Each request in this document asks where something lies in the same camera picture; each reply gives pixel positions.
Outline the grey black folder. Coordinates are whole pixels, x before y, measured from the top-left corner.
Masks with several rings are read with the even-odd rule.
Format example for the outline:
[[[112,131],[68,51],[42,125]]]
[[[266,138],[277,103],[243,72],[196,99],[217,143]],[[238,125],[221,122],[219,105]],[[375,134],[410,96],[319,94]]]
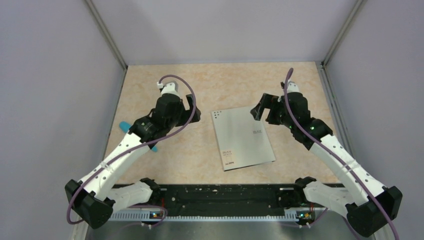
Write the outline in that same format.
[[[265,125],[244,106],[211,112],[219,154],[225,172],[276,160]]]

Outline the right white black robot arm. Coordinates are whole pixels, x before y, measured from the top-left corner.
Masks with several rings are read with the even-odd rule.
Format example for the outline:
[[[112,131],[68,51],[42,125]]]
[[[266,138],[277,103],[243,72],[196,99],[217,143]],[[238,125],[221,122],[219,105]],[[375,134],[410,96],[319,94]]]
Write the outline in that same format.
[[[293,192],[297,205],[322,205],[341,215],[363,237],[389,225],[394,238],[399,239],[393,221],[402,201],[401,191],[396,186],[386,187],[371,176],[344,149],[331,128],[311,116],[308,101],[300,92],[283,96],[265,93],[250,113],[259,121],[264,109],[269,110],[266,122],[289,128],[294,139],[320,158],[345,188],[329,187],[313,177],[299,178]]]

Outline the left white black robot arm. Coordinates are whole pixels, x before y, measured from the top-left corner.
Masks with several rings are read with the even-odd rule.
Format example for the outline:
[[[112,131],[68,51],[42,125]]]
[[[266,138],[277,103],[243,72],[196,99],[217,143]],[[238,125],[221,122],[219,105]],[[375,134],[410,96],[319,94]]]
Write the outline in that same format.
[[[185,109],[177,93],[162,93],[156,106],[133,123],[118,146],[98,166],[81,179],[66,183],[68,224],[85,222],[97,229],[120,210],[144,203],[154,207],[160,202],[159,186],[150,178],[120,188],[114,186],[134,162],[158,142],[200,121],[196,95],[190,93],[186,99],[189,109]]]

